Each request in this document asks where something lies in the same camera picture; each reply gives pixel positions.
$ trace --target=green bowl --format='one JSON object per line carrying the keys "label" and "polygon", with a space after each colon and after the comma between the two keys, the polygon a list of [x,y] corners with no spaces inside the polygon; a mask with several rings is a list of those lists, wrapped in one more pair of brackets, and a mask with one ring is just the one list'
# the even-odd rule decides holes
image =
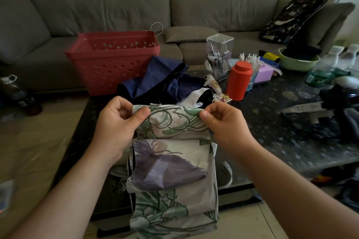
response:
{"label": "green bowl", "polygon": [[296,60],[289,57],[286,57],[282,54],[286,48],[282,47],[278,49],[279,56],[280,56],[280,67],[283,67],[287,70],[294,70],[294,71],[302,71],[306,72],[311,70],[314,65],[320,60],[319,56],[315,56],[311,61],[303,61],[303,60]]}

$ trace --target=gray sofa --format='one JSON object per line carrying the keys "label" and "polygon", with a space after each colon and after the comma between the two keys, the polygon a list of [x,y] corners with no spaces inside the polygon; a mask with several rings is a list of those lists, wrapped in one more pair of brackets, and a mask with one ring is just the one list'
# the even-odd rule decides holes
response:
{"label": "gray sofa", "polygon": [[[149,30],[154,22],[204,26],[234,37],[232,57],[277,53],[260,41],[259,31],[290,0],[0,0],[0,72],[18,75],[35,91],[84,87],[64,50],[81,32]],[[299,36],[326,53],[353,11],[352,3],[328,4],[311,17]],[[204,63],[205,42],[166,43],[157,37],[160,56]]]}

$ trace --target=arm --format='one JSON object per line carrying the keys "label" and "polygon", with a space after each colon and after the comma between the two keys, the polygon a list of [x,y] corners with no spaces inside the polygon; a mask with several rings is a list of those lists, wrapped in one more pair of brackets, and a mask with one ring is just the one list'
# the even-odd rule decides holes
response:
{"label": "arm", "polygon": [[359,214],[264,149],[240,110],[216,102],[200,117],[218,144],[244,168],[290,238],[359,238]]}
{"label": "arm", "polygon": [[83,157],[7,238],[82,238],[110,167],[149,114],[144,107],[131,116],[132,104],[113,98]]}

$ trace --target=coffee table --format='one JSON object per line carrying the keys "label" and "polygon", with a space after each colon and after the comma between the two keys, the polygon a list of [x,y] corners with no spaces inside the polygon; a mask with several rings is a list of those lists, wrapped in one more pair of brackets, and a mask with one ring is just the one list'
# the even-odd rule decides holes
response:
{"label": "coffee table", "polygon": [[[208,71],[195,69],[189,73],[203,77],[208,74]],[[269,83],[255,85],[246,93],[242,101],[232,101],[230,105],[242,110],[251,133],[265,149],[299,173],[359,161],[359,146],[323,142],[324,137],[331,137],[339,132],[334,119],[327,119],[327,126],[324,127],[310,124],[305,114],[280,114],[280,110],[284,108],[308,103],[300,98],[295,100],[295,96],[291,99],[283,96],[283,92],[287,94],[293,92],[295,95],[304,78],[305,74],[284,72],[283,76],[272,78]],[[226,80],[220,85],[225,91]],[[115,95],[90,97],[51,188],[65,176],[86,151],[92,140],[99,112],[113,96]],[[220,197],[254,187],[239,166],[220,148],[217,150],[215,159],[216,162],[226,161],[233,171],[233,183],[230,188],[219,190]],[[250,197],[247,200],[220,204],[220,210],[258,201],[257,198]],[[118,178],[108,175],[90,219],[99,227],[98,237],[129,231],[131,214],[128,193],[123,189]]]}

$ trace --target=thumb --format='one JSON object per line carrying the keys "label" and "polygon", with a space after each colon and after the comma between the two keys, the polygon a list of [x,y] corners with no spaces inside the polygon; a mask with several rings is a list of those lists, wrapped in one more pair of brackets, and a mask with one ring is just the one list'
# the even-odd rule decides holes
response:
{"label": "thumb", "polygon": [[213,131],[218,126],[218,120],[208,111],[201,111],[200,118]]}
{"label": "thumb", "polygon": [[149,107],[143,107],[137,111],[136,114],[132,115],[126,120],[126,123],[131,130],[135,130],[145,119],[151,114]]}

